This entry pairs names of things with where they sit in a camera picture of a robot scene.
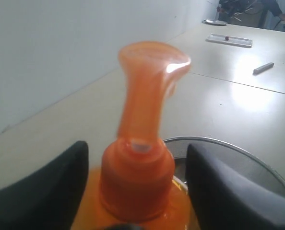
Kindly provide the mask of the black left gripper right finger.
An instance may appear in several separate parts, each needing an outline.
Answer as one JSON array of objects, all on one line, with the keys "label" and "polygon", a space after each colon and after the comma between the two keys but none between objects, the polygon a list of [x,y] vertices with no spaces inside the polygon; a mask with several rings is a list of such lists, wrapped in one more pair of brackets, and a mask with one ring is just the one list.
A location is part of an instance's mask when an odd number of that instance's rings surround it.
[{"label": "black left gripper right finger", "polygon": [[202,230],[285,230],[285,198],[190,144],[186,181]]}]

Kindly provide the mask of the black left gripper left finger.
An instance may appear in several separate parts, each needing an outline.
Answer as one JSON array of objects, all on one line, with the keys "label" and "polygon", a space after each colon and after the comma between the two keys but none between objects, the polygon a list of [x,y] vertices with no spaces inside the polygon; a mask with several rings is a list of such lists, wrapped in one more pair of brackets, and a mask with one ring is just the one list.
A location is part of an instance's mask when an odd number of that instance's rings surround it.
[{"label": "black left gripper left finger", "polygon": [[41,169],[1,189],[0,230],[69,230],[88,171],[88,145],[77,141]]}]

